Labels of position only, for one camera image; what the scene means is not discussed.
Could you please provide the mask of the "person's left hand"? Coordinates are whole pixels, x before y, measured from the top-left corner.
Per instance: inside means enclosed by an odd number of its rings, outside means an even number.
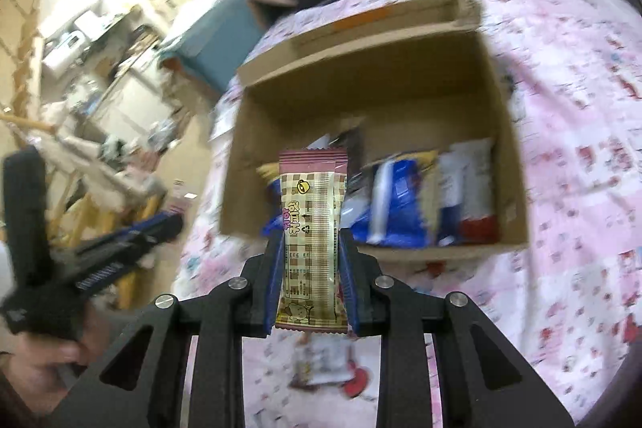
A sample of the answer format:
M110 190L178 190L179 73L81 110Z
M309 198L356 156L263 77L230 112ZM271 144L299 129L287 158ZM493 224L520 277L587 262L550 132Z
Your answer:
M1 356L1 375L32 414L46 416L69 390L59 376L59 367L93 364L107 350L111 336L107 315L88 304L80 341L20 333L13 352Z

